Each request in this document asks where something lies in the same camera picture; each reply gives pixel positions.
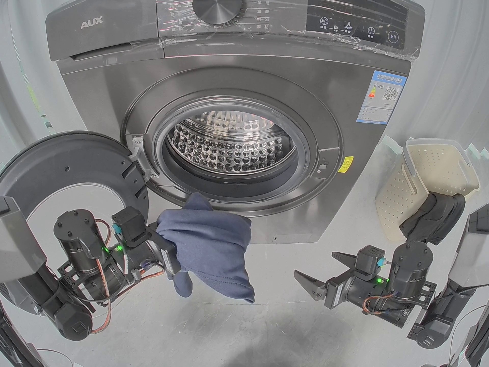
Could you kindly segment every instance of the navy blue cloth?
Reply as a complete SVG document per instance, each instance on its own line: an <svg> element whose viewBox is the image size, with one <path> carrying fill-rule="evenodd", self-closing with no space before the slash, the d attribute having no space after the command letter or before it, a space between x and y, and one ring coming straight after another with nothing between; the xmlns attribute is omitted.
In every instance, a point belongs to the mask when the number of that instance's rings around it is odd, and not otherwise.
<svg viewBox="0 0 489 367"><path fill-rule="evenodd" d="M193 193L182 209L167 209L158 218L156 232L176 245L182 270L173 279L176 292L192 294L191 271L217 292L247 302L255 291L245 269L245 252L251 240L251 220L214 211L200 193Z"/></svg>

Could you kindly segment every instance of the plastic wrap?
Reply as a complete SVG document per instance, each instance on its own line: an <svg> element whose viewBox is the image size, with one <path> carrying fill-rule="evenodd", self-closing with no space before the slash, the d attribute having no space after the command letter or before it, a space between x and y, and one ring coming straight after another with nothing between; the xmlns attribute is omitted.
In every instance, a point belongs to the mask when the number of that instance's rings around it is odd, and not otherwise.
<svg viewBox="0 0 489 367"><path fill-rule="evenodd" d="M410 0L242 0L238 16L222 25L199 19L192 0L156 0L156 10L163 45L218 33L292 35L411 61L419 56L425 20Z"/></svg>

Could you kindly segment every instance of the yellow warning sticker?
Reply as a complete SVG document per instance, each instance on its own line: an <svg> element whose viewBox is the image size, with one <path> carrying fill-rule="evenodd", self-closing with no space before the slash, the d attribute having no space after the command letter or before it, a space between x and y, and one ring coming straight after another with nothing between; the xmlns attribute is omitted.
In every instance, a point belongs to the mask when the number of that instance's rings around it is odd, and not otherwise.
<svg viewBox="0 0 489 367"><path fill-rule="evenodd" d="M353 156L345 156L345 160L343 161L343 164L339 168L338 173L346 173L352 163L353 163Z"/></svg>

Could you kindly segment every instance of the qr code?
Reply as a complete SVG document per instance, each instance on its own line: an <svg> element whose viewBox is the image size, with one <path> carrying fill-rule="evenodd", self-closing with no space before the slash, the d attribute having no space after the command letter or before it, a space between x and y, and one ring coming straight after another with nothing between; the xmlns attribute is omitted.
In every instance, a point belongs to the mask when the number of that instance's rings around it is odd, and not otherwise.
<svg viewBox="0 0 489 367"><path fill-rule="evenodd" d="M397 99L397 95L399 94L399 91L400 89L397 89L395 87L386 87L382 99L387 101L395 101Z"/></svg>

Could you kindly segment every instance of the control knob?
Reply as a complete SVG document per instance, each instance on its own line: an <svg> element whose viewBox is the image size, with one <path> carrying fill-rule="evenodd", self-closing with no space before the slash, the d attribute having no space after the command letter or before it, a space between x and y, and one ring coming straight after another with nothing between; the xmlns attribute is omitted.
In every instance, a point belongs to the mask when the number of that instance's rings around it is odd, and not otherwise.
<svg viewBox="0 0 489 367"><path fill-rule="evenodd" d="M192 0L195 14L209 24L224 24L241 11L242 0Z"/></svg>

